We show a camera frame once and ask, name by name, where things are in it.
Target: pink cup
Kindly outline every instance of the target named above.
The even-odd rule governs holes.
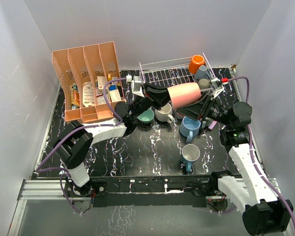
[[[173,109],[198,101],[201,92],[197,83],[185,83],[167,88]]]

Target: wire rack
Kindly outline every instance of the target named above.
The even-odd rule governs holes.
[[[214,78],[215,75],[206,56],[204,55],[204,53],[202,54],[205,58],[206,66],[208,68],[206,77],[210,80]],[[191,74],[188,70],[190,60],[191,57],[148,64],[139,63],[140,75],[143,82],[166,88],[170,86],[194,82],[194,75]]]

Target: red connector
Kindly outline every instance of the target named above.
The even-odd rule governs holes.
[[[224,85],[228,84],[228,79],[227,78],[223,78],[222,79],[222,84],[224,84]]]

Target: white wall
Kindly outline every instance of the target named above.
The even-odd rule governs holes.
[[[58,79],[51,51],[22,0],[0,0],[0,236],[33,170]]]
[[[295,0],[271,4],[237,75],[250,78],[252,129],[265,169],[295,207]]]
[[[237,64],[270,0],[25,0],[50,49],[115,41],[120,68],[205,52]]]

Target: cup rim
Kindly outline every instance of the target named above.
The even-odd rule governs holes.
[[[167,112],[163,112],[163,111],[160,110],[160,111],[159,111],[160,114],[167,115],[167,114],[169,114],[169,113],[171,112],[171,110],[172,110],[172,106],[171,106],[169,103],[167,103],[164,107],[162,107],[162,109],[165,108],[165,107],[166,107],[166,108],[169,108],[169,111],[167,111]]]
[[[151,108],[147,109],[145,112],[147,112],[147,111],[150,112],[151,114],[153,114],[153,117],[149,120],[149,121],[152,121],[152,120],[154,119],[154,116],[155,116],[155,115],[154,115],[154,111],[153,111]],[[147,120],[141,120],[141,119],[139,118],[139,116],[137,117],[137,119],[138,119],[139,121],[141,121],[141,122],[146,122],[146,121],[147,121]]]
[[[192,120],[192,121],[194,121],[194,120],[191,119],[191,118],[189,118],[189,117],[184,117],[184,118],[182,119],[182,124],[183,124],[187,129],[190,129],[190,128],[188,128],[188,127],[186,126],[186,124],[184,123],[185,119],[190,119],[190,120]],[[196,129],[200,128],[200,126],[201,126],[201,121],[197,120],[197,121],[194,121],[194,122],[197,122],[197,123],[198,123],[198,126],[197,126],[196,128],[194,128],[194,129],[190,129],[190,130],[196,130]]]
[[[195,159],[195,160],[188,160],[188,159],[186,159],[186,158],[183,156],[183,149],[184,149],[185,147],[187,147],[187,146],[194,146],[194,147],[197,148],[198,153],[199,153],[197,159]],[[187,145],[185,145],[185,146],[182,148],[182,150],[181,150],[181,155],[182,155],[182,157],[183,157],[186,161],[189,161],[189,162],[195,162],[195,161],[197,161],[197,160],[200,158],[201,152],[200,152],[200,149],[199,149],[196,145],[194,145],[194,144],[187,144]]]

